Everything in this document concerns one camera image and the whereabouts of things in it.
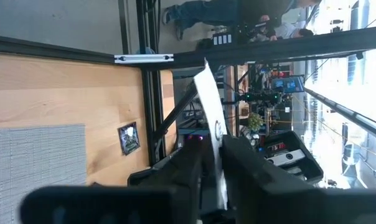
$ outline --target jeans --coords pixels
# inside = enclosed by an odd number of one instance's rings
[[[232,26],[237,23],[237,0],[187,1],[169,9],[169,16],[177,22],[181,31],[197,22],[212,26]]]

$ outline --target white paper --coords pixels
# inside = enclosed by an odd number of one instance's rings
[[[227,209],[227,186],[222,170],[221,157],[219,149],[222,146],[222,136],[227,133],[223,107],[220,101],[219,89],[206,63],[205,70],[194,77],[196,89],[198,91],[203,111],[209,124],[210,137],[212,141],[215,175],[217,182],[218,205],[219,208]]]

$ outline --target metal bracket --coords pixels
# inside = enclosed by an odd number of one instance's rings
[[[115,55],[115,63],[161,63],[173,62],[173,54],[139,54],[139,55]]]

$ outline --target gray fabric mat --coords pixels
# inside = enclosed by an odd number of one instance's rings
[[[20,223],[23,197],[86,181],[84,125],[0,129],[0,224]]]

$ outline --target white cardboard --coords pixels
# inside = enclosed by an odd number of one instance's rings
[[[209,124],[210,137],[212,140],[212,147],[215,162],[215,175],[217,182],[218,205],[219,208],[227,209],[227,186],[225,183],[224,173],[222,170],[222,161],[219,149],[222,146],[222,136],[227,133],[225,125],[225,118],[223,108],[220,101],[219,89],[214,80],[214,76],[205,64],[205,70],[201,71],[194,77],[196,89],[198,91],[202,109],[206,115],[206,120]]]

